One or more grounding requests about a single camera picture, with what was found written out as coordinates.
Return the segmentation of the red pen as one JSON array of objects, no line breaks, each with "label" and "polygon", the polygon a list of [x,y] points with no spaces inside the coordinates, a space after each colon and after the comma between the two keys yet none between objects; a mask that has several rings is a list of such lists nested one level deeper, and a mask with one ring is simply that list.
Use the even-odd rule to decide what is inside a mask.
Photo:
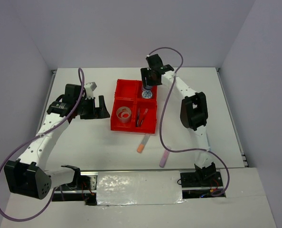
[{"label": "red pen", "polygon": [[145,118],[146,118],[146,115],[147,115],[147,113],[148,113],[148,110],[149,110],[148,108],[145,109],[143,115],[141,116],[141,119],[139,120],[138,127],[141,127],[141,126],[142,126],[142,124],[143,124],[143,122],[144,122],[144,120],[145,120]]}]

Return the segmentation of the blue pen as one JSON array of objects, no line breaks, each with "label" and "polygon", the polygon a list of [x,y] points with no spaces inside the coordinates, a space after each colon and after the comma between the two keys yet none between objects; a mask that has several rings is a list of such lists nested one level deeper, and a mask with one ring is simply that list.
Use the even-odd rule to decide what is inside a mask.
[{"label": "blue pen", "polygon": [[137,116],[136,116],[136,127],[139,126],[139,119],[140,119],[140,108],[137,109]]}]

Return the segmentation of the orange highlighter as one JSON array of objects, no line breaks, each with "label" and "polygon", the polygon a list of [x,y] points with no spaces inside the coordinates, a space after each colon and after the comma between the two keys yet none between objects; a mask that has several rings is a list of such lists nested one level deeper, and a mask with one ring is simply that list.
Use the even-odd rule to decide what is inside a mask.
[{"label": "orange highlighter", "polygon": [[143,137],[141,143],[139,144],[139,146],[138,146],[138,148],[137,148],[137,152],[138,152],[138,153],[142,153],[142,152],[143,152],[143,150],[144,150],[144,148],[145,148],[145,146],[146,146],[146,144],[147,144],[149,138],[150,138],[150,135],[149,135],[149,134],[145,134],[145,135],[144,135],[144,137]]}]

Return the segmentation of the purple highlighter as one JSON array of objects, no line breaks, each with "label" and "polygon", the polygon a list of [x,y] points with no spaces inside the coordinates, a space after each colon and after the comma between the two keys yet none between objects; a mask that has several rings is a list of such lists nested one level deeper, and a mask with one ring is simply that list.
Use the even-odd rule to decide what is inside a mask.
[{"label": "purple highlighter", "polygon": [[165,167],[167,160],[168,160],[168,157],[169,157],[169,154],[170,154],[170,151],[168,149],[165,149],[164,152],[163,152],[162,158],[160,160],[160,163],[159,163],[160,168]]}]

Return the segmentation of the clear tape roll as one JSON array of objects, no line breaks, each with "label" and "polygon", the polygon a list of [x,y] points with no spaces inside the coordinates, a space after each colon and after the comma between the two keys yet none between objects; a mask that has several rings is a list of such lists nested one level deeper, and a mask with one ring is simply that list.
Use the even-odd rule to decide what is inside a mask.
[{"label": "clear tape roll", "polygon": [[130,117],[130,114],[129,113],[122,113],[121,117],[126,119],[126,118]]}]

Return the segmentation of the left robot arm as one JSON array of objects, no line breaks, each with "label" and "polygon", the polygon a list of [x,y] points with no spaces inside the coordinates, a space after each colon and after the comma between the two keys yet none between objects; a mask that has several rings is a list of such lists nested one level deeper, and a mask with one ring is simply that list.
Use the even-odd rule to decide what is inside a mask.
[{"label": "left robot arm", "polygon": [[15,161],[7,161],[4,166],[10,192],[42,200],[58,186],[66,184],[73,190],[81,186],[80,168],[62,165],[49,171],[46,164],[59,137],[76,116],[85,120],[110,117],[104,96],[98,96],[99,105],[95,105],[96,87],[94,82],[84,86],[67,84],[64,94],[51,103],[35,140]]}]

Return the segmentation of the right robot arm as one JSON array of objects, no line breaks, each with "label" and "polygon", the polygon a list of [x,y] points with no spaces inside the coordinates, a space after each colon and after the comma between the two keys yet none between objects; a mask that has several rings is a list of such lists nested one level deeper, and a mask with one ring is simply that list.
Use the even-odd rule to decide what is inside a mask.
[{"label": "right robot arm", "polygon": [[[194,178],[199,185],[206,186],[215,178],[216,165],[210,159],[215,155],[210,150],[207,137],[208,108],[204,92],[197,92],[190,88],[178,75],[179,68],[165,65],[158,54],[146,56],[147,68],[141,68],[142,84],[145,89],[153,86],[165,85],[169,92],[164,103],[159,124],[160,142],[164,149],[172,153],[196,152]],[[174,150],[168,148],[162,137],[162,124],[170,95],[174,94],[181,100],[180,121],[191,135],[193,148]]]}]

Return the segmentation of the red four-compartment tray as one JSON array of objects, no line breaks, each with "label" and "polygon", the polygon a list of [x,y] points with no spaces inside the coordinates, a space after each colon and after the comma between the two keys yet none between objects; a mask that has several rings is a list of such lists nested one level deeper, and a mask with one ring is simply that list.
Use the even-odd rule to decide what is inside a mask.
[{"label": "red four-compartment tray", "polygon": [[[152,99],[143,99],[141,97],[141,88],[142,81],[140,80],[117,80],[110,123],[112,131],[155,134],[157,125],[157,87],[152,88]],[[117,109],[122,106],[129,107],[132,111],[132,117],[128,123],[121,123],[116,116]],[[149,109],[141,127],[136,127],[138,108],[140,108],[140,119],[145,109]]]}]

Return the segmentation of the silver foil sheet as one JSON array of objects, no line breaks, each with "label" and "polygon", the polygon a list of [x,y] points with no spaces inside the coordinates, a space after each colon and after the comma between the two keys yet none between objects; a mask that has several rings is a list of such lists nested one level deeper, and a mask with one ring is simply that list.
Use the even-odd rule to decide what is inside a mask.
[{"label": "silver foil sheet", "polygon": [[182,203],[179,178],[179,171],[100,172],[96,201],[103,206]]}]

